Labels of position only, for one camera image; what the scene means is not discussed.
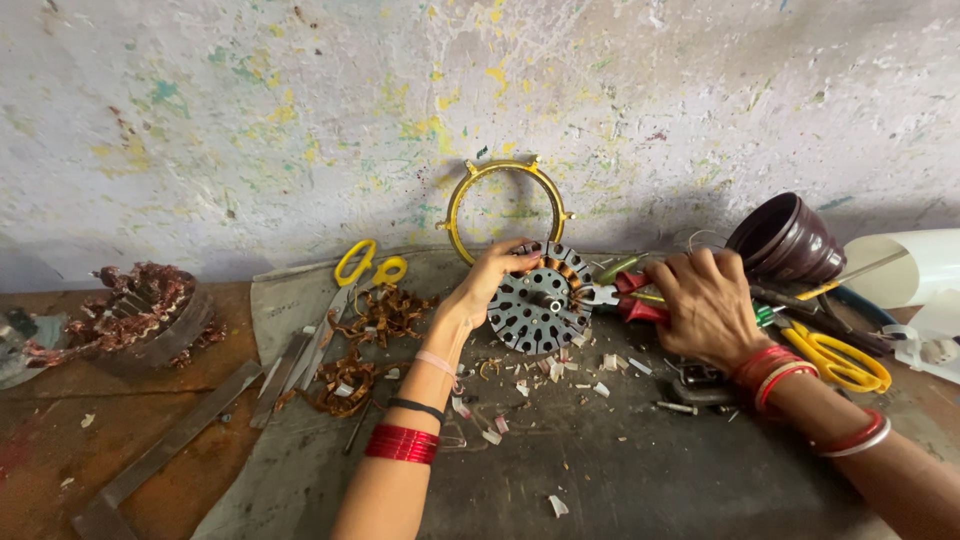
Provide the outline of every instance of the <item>pliers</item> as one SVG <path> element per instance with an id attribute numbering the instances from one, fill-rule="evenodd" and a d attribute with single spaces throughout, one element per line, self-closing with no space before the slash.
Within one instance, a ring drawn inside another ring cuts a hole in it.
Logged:
<path id="1" fill-rule="evenodd" d="M 629 274 L 617 272 L 612 285 L 588 285 L 584 287 L 584 297 L 579 301 L 589 306 L 607 304 L 616 306 L 616 310 L 623 316 L 624 322 L 634 319 L 652 321 L 664 325 L 670 324 L 670 312 L 658 307 L 643 304 L 638 298 L 630 297 L 630 293 L 652 283 L 646 274 Z"/>

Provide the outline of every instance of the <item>work table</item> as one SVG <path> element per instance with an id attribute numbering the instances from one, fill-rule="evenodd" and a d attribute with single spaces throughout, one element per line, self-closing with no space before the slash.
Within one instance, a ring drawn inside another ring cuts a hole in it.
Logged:
<path id="1" fill-rule="evenodd" d="M 408 255 L 411 272 L 400 283 L 421 297 L 448 291 L 467 272 L 455 259 L 443 267 L 436 263 L 452 258 L 451 250 L 430 253 Z M 197 352 L 190 366 L 119 380 L 89 363 L 70 362 L 0 391 L 0 537 L 75 538 L 70 517 L 244 361 L 258 359 L 251 285 L 200 286 L 227 324 L 227 339 Z M 0 295 L 0 302 L 37 314 L 76 314 L 89 294 Z M 463 363 L 478 369 L 483 359 L 503 357 L 502 367 L 499 375 L 486 371 L 489 381 L 476 375 L 467 381 L 467 393 L 480 398 L 469 420 L 447 410 L 450 421 L 442 434 L 462 434 L 468 446 L 438 454 L 422 537 L 892 535 L 791 430 L 747 412 L 728 422 L 729 415 L 707 410 L 689 417 L 655 408 L 652 402 L 676 375 L 663 359 L 676 357 L 660 348 L 652 327 L 598 315 L 592 328 L 596 345 L 570 349 L 580 371 L 532 390 L 528 408 L 518 408 L 526 399 L 515 383 L 524 375 L 529 381 L 538 368 L 527 373 L 521 367 L 518 377 L 505 368 L 533 360 L 506 349 L 487 325 L 474 331 Z M 327 361 L 342 353 L 339 341 Z M 403 337 L 386 350 L 363 352 L 366 361 L 388 363 L 412 357 L 417 345 Z M 585 368 L 595 372 L 603 353 L 631 356 L 652 368 L 653 376 L 635 377 L 638 371 L 630 368 L 627 376 L 594 377 Z M 960 387 L 890 359 L 883 363 L 893 376 L 891 390 L 854 400 L 883 409 L 900 432 L 935 457 L 960 463 Z M 598 381 L 611 390 L 608 399 L 570 386 Z M 357 449 L 343 457 L 340 449 L 357 418 L 320 415 L 297 398 L 275 415 L 254 447 L 261 432 L 248 422 L 262 382 L 224 411 L 228 422 L 213 422 L 121 504 L 141 538 L 189 538 L 225 493 L 217 515 L 207 519 L 236 528 L 218 532 L 204 523 L 198 536 L 324 537 L 382 412 L 371 409 Z M 395 384 L 376 384 L 380 403 Z M 480 431 L 501 413 L 510 431 L 495 447 Z M 95 418 L 83 428 L 86 414 Z M 304 472 L 304 463 L 314 469 Z M 242 485 L 228 492 L 238 478 Z M 555 519 L 549 495 L 564 501 L 570 514 Z"/>

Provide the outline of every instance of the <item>right hand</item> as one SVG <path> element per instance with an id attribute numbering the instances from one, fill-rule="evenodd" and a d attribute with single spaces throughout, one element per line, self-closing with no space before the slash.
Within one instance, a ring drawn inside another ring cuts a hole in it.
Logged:
<path id="1" fill-rule="evenodd" d="M 651 262 L 644 272 L 660 290 L 670 325 L 657 324 L 663 348 L 707 361 L 730 373 L 750 355 L 776 343 L 756 326 L 743 260 L 701 248 Z"/>

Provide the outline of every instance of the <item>metal clamp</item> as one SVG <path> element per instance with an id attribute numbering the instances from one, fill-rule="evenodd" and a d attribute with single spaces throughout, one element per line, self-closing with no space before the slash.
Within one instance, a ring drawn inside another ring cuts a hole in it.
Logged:
<path id="1" fill-rule="evenodd" d="M 453 244 L 453 249 L 457 250 L 457 253 L 468 265 L 473 266 L 476 259 L 467 251 L 460 239 L 460 232 L 457 230 L 457 211 L 467 194 L 467 190 L 478 180 L 493 172 L 516 171 L 525 174 L 536 180 L 537 184 L 540 184 L 546 190 L 546 194 L 550 198 L 550 206 L 553 208 L 553 225 L 550 228 L 549 236 L 551 242 L 559 242 L 561 236 L 564 235 L 564 221 L 576 219 L 576 214 L 564 211 L 564 201 L 560 198 L 560 191 L 557 190 L 553 181 L 538 168 L 539 163 L 540 156 L 533 156 L 529 163 L 518 160 L 495 160 L 479 167 L 471 163 L 470 160 L 464 161 L 464 165 L 467 166 L 467 175 L 453 190 L 453 197 L 450 198 L 450 205 L 446 209 L 446 221 L 437 222 L 436 227 L 437 230 L 446 229 L 450 236 L 450 243 Z"/>

